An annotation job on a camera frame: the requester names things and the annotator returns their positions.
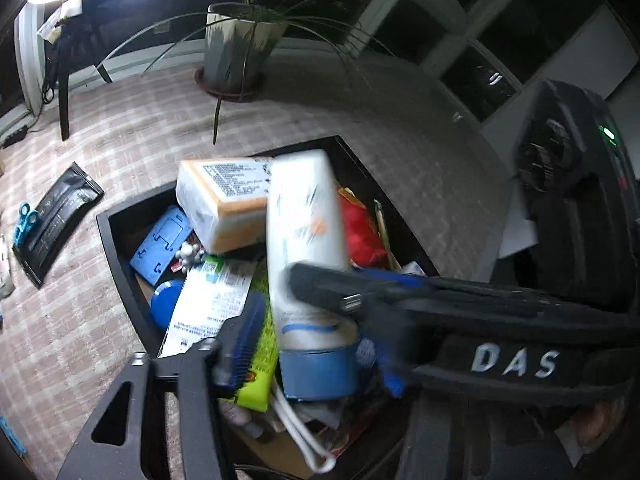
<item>blue plastic part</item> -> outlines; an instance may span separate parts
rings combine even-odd
[[[431,288],[433,286],[431,283],[431,278],[427,278],[425,276],[415,276],[414,274],[398,274],[396,272],[391,272],[390,270],[373,269],[371,267],[366,267],[365,269],[359,270],[358,272],[361,272],[368,278],[372,278],[374,280],[393,280],[411,288],[419,288],[422,286]]]
[[[423,276],[414,276],[412,274],[397,274],[396,272],[391,272],[390,270],[371,268],[362,269],[360,272],[362,272],[369,278],[373,278],[374,280],[393,280],[409,288],[431,288],[433,286],[431,283],[431,279],[425,278]],[[388,351],[384,346],[376,343],[376,354],[378,357],[378,365],[380,366],[380,371],[382,372],[382,380],[385,383],[386,389],[389,391],[389,393],[391,393],[391,396],[393,398],[398,399],[399,397],[402,397],[402,395],[404,394],[404,381],[388,370]]]
[[[151,297],[151,317],[162,330],[166,332],[174,314],[175,304],[178,302],[184,282],[171,280],[160,283]]]
[[[282,389],[289,399],[330,400],[354,394],[358,345],[333,350],[281,350]]]
[[[131,267],[156,286],[160,276],[174,259],[182,242],[191,234],[191,225],[185,214],[176,205],[172,205],[156,222],[146,236],[136,254],[131,259]]]
[[[23,458],[27,454],[27,450],[24,449],[18,437],[15,436],[14,430],[11,429],[4,416],[0,416],[0,429],[2,429],[2,432],[6,435],[18,456]]]

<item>green led light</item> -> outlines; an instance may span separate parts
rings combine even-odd
[[[609,139],[616,140],[616,136],[613,134],[611,130],[609,130],[606,126],[599,126],[598,129],[605,134]]]

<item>red package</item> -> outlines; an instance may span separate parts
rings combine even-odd
[[[388,268],[386,250],[369,211],[350,190],[341,187],[338,193],[351,261],[361,267]]]

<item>paper label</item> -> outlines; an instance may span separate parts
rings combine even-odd
[[[222,202],[250,200],[268,195],[271,161],[236,159],[204,162],[198,170]]]
[[[225,320],[240,316],[255,267],[255,262],[207,255],[187,275],[158,357],[184,353],[215,337]]]

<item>green package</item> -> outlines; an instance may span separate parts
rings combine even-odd
[[[264,324],[255,348],[254,358],[247,371],[246,381],[242,388],[236,391],[234,398],[230,400],[243,408],[266,412],[269,406],[271,380],[278,363],[278,345],[276,344],[276,335],[273,328],[268,273],[265,262],[258,264],[249,290],[258,290],[267,297]]]

